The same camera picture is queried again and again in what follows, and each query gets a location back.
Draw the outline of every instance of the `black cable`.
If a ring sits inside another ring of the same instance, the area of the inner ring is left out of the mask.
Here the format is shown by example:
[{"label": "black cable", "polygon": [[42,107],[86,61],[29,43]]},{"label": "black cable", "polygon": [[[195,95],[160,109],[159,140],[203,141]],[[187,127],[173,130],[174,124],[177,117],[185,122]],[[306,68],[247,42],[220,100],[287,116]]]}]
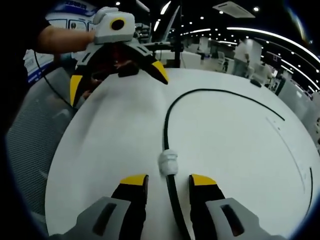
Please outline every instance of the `black cable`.
[{"label": "black cable", "polygon": [[181,60],[182,60],[182,63],[183,63],[184,68],[186,69],[186,63],[185,63],[185,60],[184,60],[184,58],[183,58],[182,52],[181,52]]},{"label": "black cable", "polygon": [[[268,106],[258,102],[257,100],[254,100],[254,99],[252,99],[250,97],[247,97],[247,96],[244,96],[244,95],[232,92],[232,91],[222,90],[222,89],[210,89],[210,88],[194,89],[194,90],[187,91],[184,94],[180,95],[176,100],[174,100],[174,102],[170,105],[168,111],[166,112],[165,120],[164,120],[164,127],[163,127],[163,150],[168,150],[169,149],[168,126],[169,126],[170,113],[171,113],[173,107],[184,96],[192,94],[192,93],[196,93],[196,92],[203,92],[203,91],[228,93],[228,94],[236,95],[236,96],[251,100],[251,101],[253,101],[253,102],[265,107],[266,109],[270,110],[271,112],[276,114],[279,118],[281,118],[283,121],[285,121],[285,119],[282,116],[280,116],[277,112],[275,112],[274,110],[272,110]],[[181,210],[181,206],[180,206],[180,203],[179,203],[179,197],[178,197],[177,188],[176,188],[175,176],[173,174],[172,175],[168,175],[166,177],[166,185],[167,185],[167,188],[168,188],[168,193],[169,193],[169,198],[170,198],[170,203],[171,203],[174,219],[175,219],[177,227],[178,227],[178,229],[180,231],[182,239],[183,240],[191,240],[191,237],[189,235],[189,232],[188,232],[188,229],[187,229],[187,226],[186,226],[186,222],[185,222],[182,210]]]},{"label": "black cable", "polygon": [[44,80],[45,80],[46,83],[49,85],[49,87],[51,88],[51,90],[52,90],[62,101],[64,101],[65,104],[67,104],[70,108],[75,109],[73,106],[71,106],[71,104],[70,104],[67,100],[64,99],[64,97],[63,97],[59,92],[57,92],[57,90],[54,89],[54,87],[53,87],[53,86],[51,85],[51,83],[48,81],[46,75],[43,73],[43,71],[42,71],[42,69],[41,69],[41,67],[40,67],[40,64],[39,64],[39,62],[38,62],[38,58],[37,58],[36,52],[33,51],[33,53],[34,53],[35,62],[36,62],[36,64],[37,64],[37,66],[38,66],[39,71],[41,72],[42,78],[44,78]]},{"label": "black cable", "polygon": [[313,196],[313,192],[314,192],[314,178],[312,175],[312,169],[310,167],[310,178],[311,178],[311,195],[310,195],[310,202],[309,202],[309,206],[308,206],[308,210],[306,211],[305,217],[308,215],[310,207],[311,207],[311,202],[312,202],[312,196]]}]

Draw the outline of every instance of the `white chair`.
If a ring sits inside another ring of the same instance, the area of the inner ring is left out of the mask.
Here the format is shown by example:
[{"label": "white chair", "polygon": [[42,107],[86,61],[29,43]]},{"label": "white chair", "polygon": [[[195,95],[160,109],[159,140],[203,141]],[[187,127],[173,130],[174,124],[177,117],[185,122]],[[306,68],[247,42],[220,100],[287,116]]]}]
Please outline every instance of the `white chair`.
[{"label": "white chair", "polygon": [[265,85],[268,82],[268,73],[265,71],[265,66],[262,64],[254,64],[254,74],[251,79],[258,81],[262,85]]},{"label": "white chair", "polygon": [[217,61],[217,69],[216,71],[222,72],[225,64],[225,54],[222,51],[218,51],[218,61]]}]

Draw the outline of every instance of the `display board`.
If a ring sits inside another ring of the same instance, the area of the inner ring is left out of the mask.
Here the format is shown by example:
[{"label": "display board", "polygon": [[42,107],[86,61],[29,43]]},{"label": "display board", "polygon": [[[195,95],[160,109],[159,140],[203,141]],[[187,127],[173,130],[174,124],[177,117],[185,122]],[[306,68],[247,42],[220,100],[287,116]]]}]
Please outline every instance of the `display board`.
[{"label": "display board", "polygon": [[[47,15],[51,25],[58,28],[91,31],[95,28],[92,23],[98,8],[81,0],[64,0],[59,2]],[[72,53],[71,58],[78,59],[81,53]],[[51,54],[36,54],[40,68],[43,71],[53,60]],[[24,66],[28,72],[28,82],[34,83],[41,78],[33,50],[27,50],[24,56]]]}]

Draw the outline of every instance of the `air conditioning unit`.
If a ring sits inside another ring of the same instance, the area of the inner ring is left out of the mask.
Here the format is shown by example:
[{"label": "air conditioning unit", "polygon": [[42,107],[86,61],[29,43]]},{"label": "air conditioning unit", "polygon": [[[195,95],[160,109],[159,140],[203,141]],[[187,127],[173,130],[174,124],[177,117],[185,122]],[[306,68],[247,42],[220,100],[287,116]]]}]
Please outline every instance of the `air conditioning unit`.
[{"label": "air conditioning unit", "polygon": [[225,14],[228,14],[237,19],[249,18],[254,19],[255,16],[249,11],[245,10],[243,7],[234,3],[233,1],[226,1],[224,3],[220,3],[216,6],[213,6],[214,9],[218,11],[222,11]]}]

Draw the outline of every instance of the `gray mesh panel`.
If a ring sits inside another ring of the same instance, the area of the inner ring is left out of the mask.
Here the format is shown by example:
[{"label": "gray mesh panel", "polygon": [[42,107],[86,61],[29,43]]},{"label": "gray mesh panel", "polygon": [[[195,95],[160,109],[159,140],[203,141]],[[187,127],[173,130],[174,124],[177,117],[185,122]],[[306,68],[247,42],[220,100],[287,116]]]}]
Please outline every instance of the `gray mesh panel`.
[{"label": "gray mesh panel", "polygon": [[[70,77],[63,68],[47,75],[53,87],[70,99]],[[46,184],[58,144],[75,112],[53,93],[44,79],[29,90],[6,139],[17,186],[32,215],[45,220]],[[45,221],[41,228],[46,229]]]}]

